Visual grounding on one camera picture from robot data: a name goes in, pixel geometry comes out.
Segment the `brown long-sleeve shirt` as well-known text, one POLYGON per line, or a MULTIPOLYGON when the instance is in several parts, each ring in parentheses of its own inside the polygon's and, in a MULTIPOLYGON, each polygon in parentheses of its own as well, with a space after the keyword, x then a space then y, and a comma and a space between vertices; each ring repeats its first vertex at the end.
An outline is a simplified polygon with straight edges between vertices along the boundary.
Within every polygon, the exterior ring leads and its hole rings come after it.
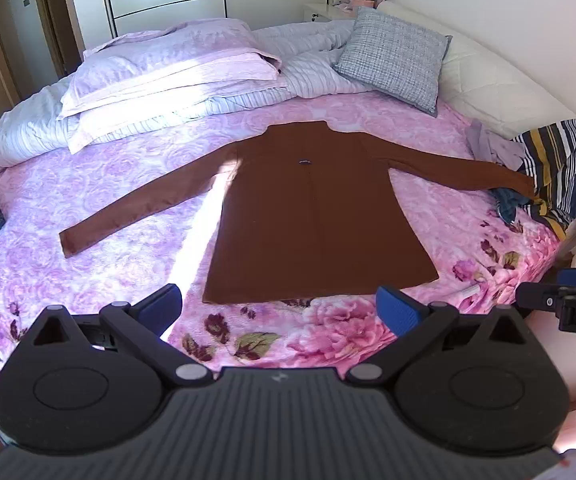
POLYGON ((227 144, 137 188, 64 230, 61 247, 73 257, 225 178, 203 292, 208 304, 368 295, 382 285, 435 281, 437 270, 396 200, 392 170, 455 190, 534 193, 529 177, 491 162, 336 132, 324 122, 294 122, 227 144))

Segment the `pink floral bed blanket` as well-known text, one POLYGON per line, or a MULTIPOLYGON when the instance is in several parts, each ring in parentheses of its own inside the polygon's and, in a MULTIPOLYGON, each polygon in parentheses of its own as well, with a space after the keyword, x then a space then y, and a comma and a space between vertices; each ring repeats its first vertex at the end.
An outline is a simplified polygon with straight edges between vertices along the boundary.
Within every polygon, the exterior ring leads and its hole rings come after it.
POLYGON ((183 293, 181 318, 166 333, 213 370, 224 366, 334 366, 346 370, 392 340, 371 296, 211 306, 202 301, 223 192, 189 200, 66 258, 62 230, 140 185, 222 145, 285 122, 323 120, 417 150, 466 157, 466 119, 441 105, 436 116, 375 92, 293 99, 217 115, 172 130, 54 151, 0 174, 0 368, 49 304, 94 313, 138 301, 169 283, 183 293))

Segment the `striped multicolour garment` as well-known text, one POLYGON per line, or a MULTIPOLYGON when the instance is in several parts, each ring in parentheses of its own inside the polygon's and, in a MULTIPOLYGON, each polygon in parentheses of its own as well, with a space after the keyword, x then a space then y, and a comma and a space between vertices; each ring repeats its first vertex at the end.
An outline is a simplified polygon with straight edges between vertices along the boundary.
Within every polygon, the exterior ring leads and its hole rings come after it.
POLYGON ((533 198, 495 188, 497 214, 507 226, 522 209, 559 238, 576 219, 576 118, 524 132, 512 139, 519 148, 518 171, 534 181, 533 198))

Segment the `lilac grey garment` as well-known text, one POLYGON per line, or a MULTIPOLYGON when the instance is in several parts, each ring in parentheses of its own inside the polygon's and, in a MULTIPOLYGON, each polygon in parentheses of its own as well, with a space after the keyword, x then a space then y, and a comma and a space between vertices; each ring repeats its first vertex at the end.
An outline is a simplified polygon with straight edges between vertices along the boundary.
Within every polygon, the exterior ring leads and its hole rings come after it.
POLYGON ((473 157, 481 162, 493 162, 516 171, 523 164, 525 146, 487 129, 478 119, 473 119, 464 130, 466 143, 473 157))

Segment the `grey striped duvet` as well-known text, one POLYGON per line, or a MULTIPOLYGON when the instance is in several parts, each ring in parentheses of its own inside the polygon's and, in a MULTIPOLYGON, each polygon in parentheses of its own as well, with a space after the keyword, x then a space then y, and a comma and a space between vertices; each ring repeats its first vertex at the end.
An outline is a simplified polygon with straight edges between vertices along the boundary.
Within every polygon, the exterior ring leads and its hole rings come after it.
POLYGON ((0 172, 58 148, 77 153, 90 144, 171 128, 211 115, 254 110, 291 100, 366 92, 365 84, 339 75, 333 65, 349 40, 353 23, 293 23, 255 30, 262 49, 278 55, 278 81, 264 88, 247 84, 230 96, 203 90, 169 89, 60 118, 69 78, 43 88, 0 118, 0 172))

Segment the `pink folded quilt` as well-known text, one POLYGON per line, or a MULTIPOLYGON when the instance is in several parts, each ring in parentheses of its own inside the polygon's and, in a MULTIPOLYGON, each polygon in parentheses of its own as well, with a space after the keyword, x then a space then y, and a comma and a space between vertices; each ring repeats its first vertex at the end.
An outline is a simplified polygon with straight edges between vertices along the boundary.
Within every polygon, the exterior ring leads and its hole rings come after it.
POLYGON ((164 30, 129 32, 84 52, 61 98, 59 117, 78 126, 77 153, 109 133, 213 96, 278 86, 281 58, 264 50, 237 18, 205 18, 164 30))

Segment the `white padded headboard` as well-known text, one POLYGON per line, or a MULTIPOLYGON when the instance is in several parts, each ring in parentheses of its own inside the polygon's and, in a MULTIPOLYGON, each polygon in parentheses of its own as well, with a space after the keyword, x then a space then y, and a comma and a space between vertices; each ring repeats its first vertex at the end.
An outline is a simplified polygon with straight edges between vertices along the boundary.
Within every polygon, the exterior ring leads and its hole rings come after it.
POLYGON ((461 32, 398 3, 383 1, 382 13, 452 38, 440 71, 440 100, 486 128, 513 139, 528 130, 576 114, 500 55, 461 32))

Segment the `grey checked pillow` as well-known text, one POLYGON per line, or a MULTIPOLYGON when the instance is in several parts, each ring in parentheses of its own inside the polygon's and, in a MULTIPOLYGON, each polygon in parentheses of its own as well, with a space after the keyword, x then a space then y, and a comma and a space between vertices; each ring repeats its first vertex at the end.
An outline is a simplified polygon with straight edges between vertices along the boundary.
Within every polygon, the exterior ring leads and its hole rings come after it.
POLYGON ((430 116, 451 36, 375 9, 361 9, 333 68, 430 116))

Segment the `white nightstand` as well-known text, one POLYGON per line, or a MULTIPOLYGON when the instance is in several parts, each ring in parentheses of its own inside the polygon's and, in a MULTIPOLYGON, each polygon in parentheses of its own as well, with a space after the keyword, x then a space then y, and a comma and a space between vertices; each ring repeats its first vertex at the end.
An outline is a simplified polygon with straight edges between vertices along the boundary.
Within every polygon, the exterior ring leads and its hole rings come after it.
POLYGON ((327 3, 306 3, 303 11, 303 21, 329 22, 353 20, 357 12, 347 6, 333 6, 327 3))

